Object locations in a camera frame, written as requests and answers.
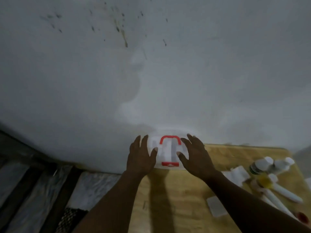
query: person's right arm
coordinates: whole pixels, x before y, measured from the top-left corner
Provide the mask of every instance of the person's right arm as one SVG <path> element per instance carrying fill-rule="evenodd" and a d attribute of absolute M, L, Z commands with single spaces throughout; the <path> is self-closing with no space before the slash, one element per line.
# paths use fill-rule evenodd
<path fill-rule="evenodd" d="M 311 233 L 311 229 L 304 224 L 229 181 L 215 169 L 204 144 L 195 136 L 187 136 L 189 140 L 181 140 L 188 149 L 189 159 L 177 152 L 179 159 L 188 172 L 202 179 L 212 189 L 243 233 Z"/>

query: hand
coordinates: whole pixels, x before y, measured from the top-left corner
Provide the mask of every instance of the hand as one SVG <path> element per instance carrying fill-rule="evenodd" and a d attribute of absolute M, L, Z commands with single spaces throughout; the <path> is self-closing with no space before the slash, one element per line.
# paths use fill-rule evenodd
<path fill-rule="evenodd" d="M 147 175 L 156 164 L 156 155 L 158 148 L 155 147 L 149 156 L 147 149 L 148 135 L 142 139 L 142 144 L 139 147 L 140 136 L 136 137 L 135 141 L 130 146 L 130 154 L 127 158 L 126 171 L 131 174 L 138 174 L 141 177 Z"/>
<path fill-rule="evenodd" d="M 217 171 L 202 141 L 190 134 L 187 134 L 187 137 L 189 140 L 185 138 L 181 138 L 181 140 L 188 149 L 189 159 L 181 152 L 177 152 L 177 155 L 188 172 L 203 181 L 207 181 Z"/>

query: bottle label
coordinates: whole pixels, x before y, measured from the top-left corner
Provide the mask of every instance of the bottle label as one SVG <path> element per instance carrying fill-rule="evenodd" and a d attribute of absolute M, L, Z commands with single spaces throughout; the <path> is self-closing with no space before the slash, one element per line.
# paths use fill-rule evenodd
<path fill-rule="evenodd" d="M 259 175 L 262 173 L 262 171 L 256 167 L 255 163 L 253 163 L 252 165 L 250 165 L 249 167 L 249 171 L 254 174 L 254 175 Z"/>

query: finger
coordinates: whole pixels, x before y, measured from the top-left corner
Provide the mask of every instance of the finger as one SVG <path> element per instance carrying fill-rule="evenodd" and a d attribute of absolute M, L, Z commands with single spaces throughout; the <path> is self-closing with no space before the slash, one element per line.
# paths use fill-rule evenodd
<path fill-rule="evenodd" d="M 190 142 L 189 140 L 187 140 L 186 138 L 181 138 L 181 141 L 185 143 L 185 145 L 186 145 L 188 151 L 189 151 L 189 149 L 192 148 L 191 142 Z"/>
<path fill-rule="evenodd" d="M 204 144 L 202 141 L 200 141 L 199 138 L 197 138 L 196 136 L 192 136 L 190 134 L 187 134 L 187 137 L 189 138 L 189 141 L 191 141 L 192 145 L 194 147 L 197 147 L 197 148 L 204 148 Z"/>
<path fill-rule="evenodd" d="M 139 149 L 140 135 L 135 138 L 135 141 L 130 145 L 130 153 Z"/>
<path fill-rule="evenodd" d="M 142 138 L 142 144 L 140 145 L 140 147 L 147 150 L 147 141 L 148 141 L 148 135 Z"/>
<path fill-rule="evenodd" d="M 158 148 L 155 147 L 153 148 L 153 150 L 151 151 L 151 154 L 150 154 L 150 158 L 152 161 L 154 161 L 154 163 L 156 163 L 156 155 L 158 154 Z"/>
<path fill-rule="evenodd" d="M 187 169 L 189 160 L 187 160 L 187 158 L 184 156 L 184 154 L 179 152 L 179 151 L 177 151 L 176 154 L 177 154 L 178 158 L 180 159 L 180 161 L 182 162 L 184 168 Z"/>

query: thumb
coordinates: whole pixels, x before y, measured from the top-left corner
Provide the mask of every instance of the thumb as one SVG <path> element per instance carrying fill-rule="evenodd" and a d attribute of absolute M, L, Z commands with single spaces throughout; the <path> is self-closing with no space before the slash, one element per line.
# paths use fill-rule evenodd
<path fill-rule="evenodd" d="M 150 154 L 150 158 L 154 162 L 156 162 L 156 155 L 157 155 L 157 153 L 158 153 L 158 148 L 157 147 L 153 148 L 153 150 L 151 151 L 151 154 Z"/>
<path fill-rule="evenodd" d="M 178 158 L 181 160 L 183 166 L 185 167 L 185 169 L 188 168 L 188 162 L 189 160 L 187 160 L 187 158 L 185 157 L 185 155 L 179 151 L 176 152 Z"/>

